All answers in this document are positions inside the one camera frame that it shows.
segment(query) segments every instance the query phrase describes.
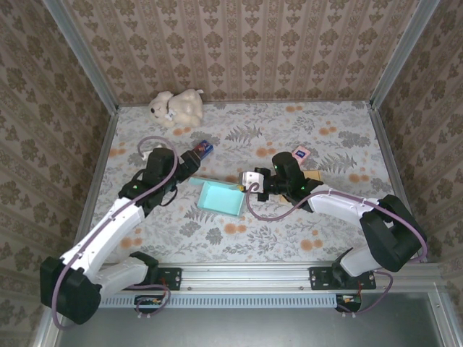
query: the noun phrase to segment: floor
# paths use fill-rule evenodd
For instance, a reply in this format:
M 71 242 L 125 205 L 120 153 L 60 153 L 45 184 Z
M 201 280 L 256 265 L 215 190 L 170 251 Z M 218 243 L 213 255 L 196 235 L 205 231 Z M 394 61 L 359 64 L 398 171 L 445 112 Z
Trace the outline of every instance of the floor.
M 56 346 L 439 347 L 443 344 L 427 294 L 389 294 L 376 309 L 356 318 L 343 318 L 334 309 L 166 309 L 150 319 L 138 319 L 131 309 L 100 309 L 88 323 L 60 333 Z
M 318 169 L 335 189 L 366 197 L 392 193 L 383 157 L 365 102 L 232 103 L 204 106 L 200 128 L 163 129 L 146 107 L 121 108 L 119 123 L 93 216 L 100 220 L 117 192 L 144 165 L 138 141 L 148 135 L 170 139 L 179 153 L 201 140 L 214 146 L 198 176 L 237 181 L 240 171 L 271 168 L 273 154 L 310 150 L 303 169 Z M 146 144 L 149 150 L 155 142 Z M 200 187 L 187 182 L 168 207 L 157 207 L 122 240 L 109 262 L 141 250 L 161 262 L 300 262 L 334 260 L 365 242 L 360 229 L 326 215 L 298 210 L 280 222 L 265 223 L 246 210 L 240 218 L 198 210 Z M 260 214 L 289 209 L 278 197 L 253 200 Z

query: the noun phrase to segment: gray floor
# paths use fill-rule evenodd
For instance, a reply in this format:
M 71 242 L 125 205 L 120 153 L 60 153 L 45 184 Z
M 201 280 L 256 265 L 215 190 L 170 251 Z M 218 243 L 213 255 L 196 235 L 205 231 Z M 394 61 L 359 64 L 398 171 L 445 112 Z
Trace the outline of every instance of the gray floor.
M 425 294 L 390 294 L 354 319 L 334 309 L 102 309 L 57 346 L 442 346 Z

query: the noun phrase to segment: patterned wallpaper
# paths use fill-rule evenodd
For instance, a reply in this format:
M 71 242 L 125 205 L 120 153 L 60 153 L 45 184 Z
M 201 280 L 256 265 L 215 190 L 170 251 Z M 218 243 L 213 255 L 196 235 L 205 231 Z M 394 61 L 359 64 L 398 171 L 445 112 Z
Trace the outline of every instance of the patterned wallpaper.
M 64 0 L 121 104 L 367 100 L 417 0 Z
M 72 245 L 108 120 L 42 2 L 0 1 L 0 346 L 33 338 L 40 263 Z
M 441 1 L 380 112 L 432 260 L 442 263 L 463 317 L 463 1 Z

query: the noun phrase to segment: floral tablecloth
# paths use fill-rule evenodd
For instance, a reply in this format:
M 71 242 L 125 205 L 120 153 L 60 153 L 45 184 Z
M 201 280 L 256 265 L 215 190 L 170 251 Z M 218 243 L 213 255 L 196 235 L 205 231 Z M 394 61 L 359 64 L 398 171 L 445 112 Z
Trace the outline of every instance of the floral tablecloth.
M 310 150 L 305 170 L 320 170 L 335 189 L 366 197 L 392 193 L 383 157 L 365 102 L 231 103 L 204 105 L 200 128 L 163 129 L 153 123 L 148 108 L 119 110 L 111 152 L 93 225 L 108 211 L 117 192 L 145 162 L 138 141 L 148 135 L 170 139 L 179 154 L 207 140 L 214 151 L 197 176 L 237 181 L 240 171 L 271 168 L 273 154 Z M 157 145 L 147 142 L 144 150 Z M 365 242 L 360 229 L 327 215 L 295 211 L 279 222 L 260 222 L 245 207 L 239 218 L 199 210 L 200 186 L 178 186 L 168 207 L 157 207 L 125 237 L 109 257 L 123 260 L 141 250 L 161 262 L 300 262 L 334 260 L 349 247 Z M 256 212 L 277 216 L 290 205 L 271 197 L 253 205 Z

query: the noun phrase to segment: teddy bear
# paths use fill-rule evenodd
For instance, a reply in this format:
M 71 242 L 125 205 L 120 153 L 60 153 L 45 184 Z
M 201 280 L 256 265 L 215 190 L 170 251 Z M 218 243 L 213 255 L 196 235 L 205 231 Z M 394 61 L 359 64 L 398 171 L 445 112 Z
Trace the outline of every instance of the teddy bear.
M 188 89 L 173 96 L 171 92 L 159 93 L 148 106 L 156 123 L 166 128 L 175 124 L 198 127 L 203 118 L 202 90 Z
M 174 94 L 171 92 L 161 92 L 148 106 L 150 115 L 153 117 L 154 121 L 166 128 L 172 128 L 175 125 L 175 122 L 172 121 L 170 117 L 166 117 L 167 103 L 172 96 L 174 96 Z

